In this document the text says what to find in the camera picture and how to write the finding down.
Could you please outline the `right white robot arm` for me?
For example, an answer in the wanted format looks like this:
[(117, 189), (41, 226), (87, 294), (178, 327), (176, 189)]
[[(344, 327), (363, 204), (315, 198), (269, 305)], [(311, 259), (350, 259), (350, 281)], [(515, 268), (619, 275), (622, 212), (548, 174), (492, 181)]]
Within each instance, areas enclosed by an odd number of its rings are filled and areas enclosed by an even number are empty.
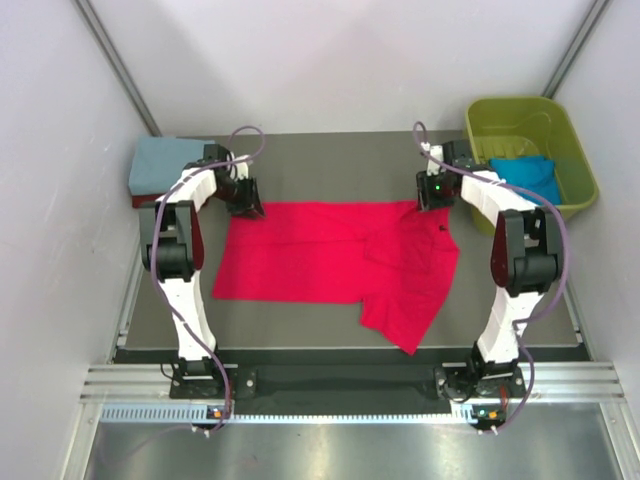
[(416, 175), (420, 210), (437, 212), (461, 199), (494, 229), (489, 264), (496, 290), (485, 329), (463, 366), (436, 369), (438, 393), (456, 403), (522, 394), (523, 332), (552, 285), (566, 282), (564, 221), (543, 197), (475, 164), (468, 141), (417, 145), (426, 159)]

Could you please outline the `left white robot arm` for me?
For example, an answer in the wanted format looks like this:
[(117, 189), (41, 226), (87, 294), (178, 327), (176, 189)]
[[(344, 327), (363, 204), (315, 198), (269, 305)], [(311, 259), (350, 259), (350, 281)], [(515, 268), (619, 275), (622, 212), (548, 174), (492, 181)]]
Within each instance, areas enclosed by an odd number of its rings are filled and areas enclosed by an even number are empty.
[(141, 259), (166, 303), (178, 335), (170, 396), (175, 399), (230, 399), (230, 379), (215, 355), (201, 292), (205, 249), (198, 214), (212, 198), (233, 217), (265, 216), (251, 157), (237, 157), (219, 144), (206, 144), (168, 192), (139, 211)]

